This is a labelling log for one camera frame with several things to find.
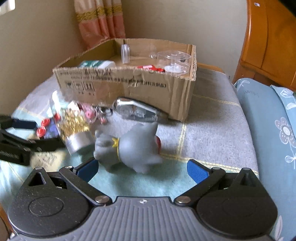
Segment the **beige wall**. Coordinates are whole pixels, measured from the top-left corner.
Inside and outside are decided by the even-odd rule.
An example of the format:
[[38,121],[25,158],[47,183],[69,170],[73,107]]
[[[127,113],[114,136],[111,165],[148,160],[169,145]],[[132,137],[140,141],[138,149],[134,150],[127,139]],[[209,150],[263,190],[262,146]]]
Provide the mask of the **beige wall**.
[[126,35],[197,46],[198,62],[233,78],[247,24],[246,0],[122,0]]
[[81,51],[73,0],[16,0],[0,16],[0,113],[12,113],[53,67]]

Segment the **gray figurine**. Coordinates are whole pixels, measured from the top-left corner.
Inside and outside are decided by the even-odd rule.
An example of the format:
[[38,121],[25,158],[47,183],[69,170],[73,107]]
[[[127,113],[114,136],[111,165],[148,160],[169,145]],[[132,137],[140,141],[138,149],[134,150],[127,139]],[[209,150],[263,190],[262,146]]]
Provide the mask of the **gray figurine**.
[[120,138],[96,131],[94,157],[107,171],[119,162],[139,173],[149,172],[152,165],[163,162],[159,155],[161,142],[157,137],[158,124],[136,124]]

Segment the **cardboard box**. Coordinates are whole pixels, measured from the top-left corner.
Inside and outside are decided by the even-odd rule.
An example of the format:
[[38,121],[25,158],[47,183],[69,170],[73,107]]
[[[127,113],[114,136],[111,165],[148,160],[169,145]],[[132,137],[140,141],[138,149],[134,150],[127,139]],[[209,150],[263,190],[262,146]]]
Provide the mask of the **cardboard box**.
[[[130,47],[130,62],[122,64],[121,45]],[[153,51],[179,50],[191,55],[190,72],[174,77],[171,74],[138,69],[157,65],[150,56]],[[77,67],[82,61],[112,60],[116,67],[102,70]],[[196,79],[196,46],[159,39],[111,39],[71,57],[53,69],[61,90],[72,92],[80,102],[111,107],[118,97],[143,101],[184,122],[190,106]]]

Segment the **yellow ribbon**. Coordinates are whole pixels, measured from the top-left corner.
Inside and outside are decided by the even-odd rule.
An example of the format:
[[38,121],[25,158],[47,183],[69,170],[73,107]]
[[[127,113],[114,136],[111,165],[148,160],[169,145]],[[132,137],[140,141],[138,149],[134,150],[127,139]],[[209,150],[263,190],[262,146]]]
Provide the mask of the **yellow ribbon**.
[[119,148],[118,148],[119,138],[113,137],[112,140],[114,141],[114,144],[113,144],[112,147],[117,148],[117,157],[118,157],[118,160],[120,161],[120,158],[119,158]]

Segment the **wooden headboard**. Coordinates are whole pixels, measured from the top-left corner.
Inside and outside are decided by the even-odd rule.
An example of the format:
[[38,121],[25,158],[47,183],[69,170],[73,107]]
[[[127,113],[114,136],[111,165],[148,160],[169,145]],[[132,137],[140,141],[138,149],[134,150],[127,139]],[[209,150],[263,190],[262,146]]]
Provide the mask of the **wooden headboard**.
[[296,17],[279,0],[247,0],[248,22],[233,79],[296,91]]

